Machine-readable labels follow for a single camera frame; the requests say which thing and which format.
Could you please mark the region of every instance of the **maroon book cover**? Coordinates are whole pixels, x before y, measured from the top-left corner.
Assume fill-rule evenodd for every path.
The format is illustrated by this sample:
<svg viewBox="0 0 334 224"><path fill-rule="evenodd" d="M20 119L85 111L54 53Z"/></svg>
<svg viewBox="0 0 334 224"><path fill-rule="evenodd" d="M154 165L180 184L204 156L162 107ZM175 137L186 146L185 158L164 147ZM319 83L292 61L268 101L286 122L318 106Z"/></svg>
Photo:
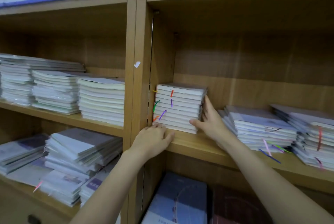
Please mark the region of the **maroon book cover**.
<svg viewBox="0 0 334 224"><path fill-rule="evenodd" d="M273 224L273 221L257 197L215 186L211 224L235 223Z"/></svg>

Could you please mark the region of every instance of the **person's left hand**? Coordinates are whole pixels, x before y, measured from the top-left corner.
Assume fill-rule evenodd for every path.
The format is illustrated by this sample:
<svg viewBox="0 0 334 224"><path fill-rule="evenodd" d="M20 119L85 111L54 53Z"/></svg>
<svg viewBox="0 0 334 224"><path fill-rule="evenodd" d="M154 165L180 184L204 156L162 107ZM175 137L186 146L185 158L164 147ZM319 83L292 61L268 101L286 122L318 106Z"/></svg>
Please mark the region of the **person's left hand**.
<svg viewBox="0 0 334 224"><path fill-rule="evenodd" d="M174 132L164 138L165 131L166 128L161 124L145 127L138 133L129 150L142 155L144 162L147 162L164 151L174 139Z"/></svg>

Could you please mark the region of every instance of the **shelf compartment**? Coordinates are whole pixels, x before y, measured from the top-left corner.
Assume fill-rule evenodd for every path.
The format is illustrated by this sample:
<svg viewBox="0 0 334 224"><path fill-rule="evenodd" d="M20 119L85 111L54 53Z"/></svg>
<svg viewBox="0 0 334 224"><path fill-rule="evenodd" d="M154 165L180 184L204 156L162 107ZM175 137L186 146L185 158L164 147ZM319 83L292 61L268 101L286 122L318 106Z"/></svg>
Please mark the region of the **shelf compartment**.
<svg viewBox="0 0 334 224"><path fill-rule="evenodd" d="M0 29L38 35L125 35L127 0L64 0L0 9Z"/></svg>
<svg viewBox="0 0 334 224"><path fill-rule="evenodd" d="M238 168L233 159L203 132L192 134L168 129L167 133L170 131L175 132L175 138L167 148L168 151L233 169ZM253 152L270 167L279 173L283 172L284 174L282 175L289 179L290 182L334 194L332 186L334 184L334 172L307 166L294 154L273 153L273 157L281 162L279 164L259 151Z"/></svg>
<svg viewBox="0 0 334 224"><path fill-rule="evenodd" d="M25 184L21 184L21 183L9 180L2 175L0 175L0 182L14 188L16 191L19 191L19 192L23 193L24 195L27 195L30 198L38 201L42 205L46 205L46 206L50 207L51 209L56 210L58 213L65 216L69 220L71 220L80 209L80 204L79 203L76 204L75 206L73 206L72 208L68 207L68 206L60 203L59 201L56 201L52 197L49 197L47 194L45 194L43 192L40 192L39 190L37 190L36 192L33 193L33 191L34 191L33 186L29 186L29 185L25 185Z"/></svg>
<svg viewBox="0 0 334 224"><path fill-rule="evenodd" d="M174 32L331 29L329 0L147 0Z"/></svg>
<svg viewBox="0 0 334 224"><path fill-rule="evenodd" d="M20 112L29 116L39 117L49 121L62 123L74 127L79 127L87 130L92 130L100 133L111 134L119 137L123 137L123 127L117 125L111 125L104 122L93 121L89 119L81 118L81 114L62 115L46 110L40 110L32 107L24 107L16 104L11 104L6 101L0 101L0 108Z"/></svg>

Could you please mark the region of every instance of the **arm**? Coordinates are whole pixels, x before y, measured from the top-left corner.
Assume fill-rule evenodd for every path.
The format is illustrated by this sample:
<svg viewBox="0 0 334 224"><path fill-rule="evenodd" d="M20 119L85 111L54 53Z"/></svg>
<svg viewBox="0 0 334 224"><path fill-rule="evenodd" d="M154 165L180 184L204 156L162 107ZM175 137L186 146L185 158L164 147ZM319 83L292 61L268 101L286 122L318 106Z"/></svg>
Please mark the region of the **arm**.
<svg viewBox="0 0 334 224"><path fill-rule="evenodd" d="M111 173L70 224L114 224L140 168L148 159L164 151L173 140L173 133L164 138L165 131L166 128L161 125L141 130L131 148L122 154Z"/></svg>
<svg viewBox="0 0 334 224"><path fill-rule="evenodd" d="M203 121L190 120L190 123L202 129L231 155L275 223L334 223L333 216L240 142L226 128L207 96L203 108Z"/></svg>

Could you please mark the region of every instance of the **white sticker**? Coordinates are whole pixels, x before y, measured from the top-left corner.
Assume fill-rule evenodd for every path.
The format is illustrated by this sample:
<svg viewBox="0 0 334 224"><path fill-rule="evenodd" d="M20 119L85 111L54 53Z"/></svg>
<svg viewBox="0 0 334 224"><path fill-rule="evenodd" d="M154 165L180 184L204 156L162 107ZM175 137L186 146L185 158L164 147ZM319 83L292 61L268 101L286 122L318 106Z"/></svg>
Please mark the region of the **white sticker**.
<svg viewBox="0 0 334 224"><path fill-rule="evenodd" d="M135 68L138 68L140 64L140 61L137 61L136 64L134 64Z"/></svg>

